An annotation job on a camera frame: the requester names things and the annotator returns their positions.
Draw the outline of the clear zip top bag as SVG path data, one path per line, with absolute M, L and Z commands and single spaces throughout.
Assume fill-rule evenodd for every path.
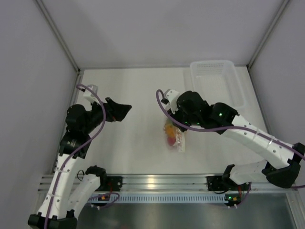
M 166 122 L 172 122 L 172 121 L 167 118 L 165 120 L 165 123 Z M 176 146 L 170 147 L 167 144 L 167 138 L 168 137 L 165 134 L 165 142 L 166 142 L 167 148 L 169 150 L 175 151 L 175 152 L 178 152 L 178 153 L 184 153 L 185 152 L 185 134 L 178 127 L 177 127 L 177 134 L 176 134 Z

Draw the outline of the fake pineapple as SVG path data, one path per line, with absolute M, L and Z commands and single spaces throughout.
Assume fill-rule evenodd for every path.
M 166 122 L 163 129 L 167 137 L 176 138 L 177 127 L 174 126 L 172 122 Z

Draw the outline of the fake red apple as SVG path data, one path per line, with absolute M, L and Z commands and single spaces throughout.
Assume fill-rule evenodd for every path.
M 168 137 L 168 138 L 167 138 L 167 144 L 168 144 L 170 147 L 176 146 L 176 138 Z

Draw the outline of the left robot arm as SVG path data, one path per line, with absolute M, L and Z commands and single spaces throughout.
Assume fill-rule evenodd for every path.
M 67 110 L 66 133 L 60 142 L 57 167 L 45 200 L 28 225 L 33 229 L 74 229 L 78 217 L 92 194 L 108 188 L 107 173 L 98 166 L 89 167 L 81 183 L 72 189 L 75 176 L 81 170 L 92 141 L 90 133 L 105 122 L 121 122 L 132 106 L 118 104 L 107 97 L 99 104 L 90 99 L 91 110 L 74 104 Z

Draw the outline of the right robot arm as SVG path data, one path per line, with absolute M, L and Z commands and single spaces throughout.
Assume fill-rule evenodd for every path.
M 299 175 L 305 146 L 279 141 L 250 124 L 237 110 L 225 103 L 208 104 L 197 92 L 179 93 L 168 90 L 168 114 L 183 132 L 192 126 L 211 130 L 235 140 L 263 158 L 246 165 L 228 165 L 222 175 L 227 189 L 250 182 L 269 182 L 277 187 L 291 188 Z

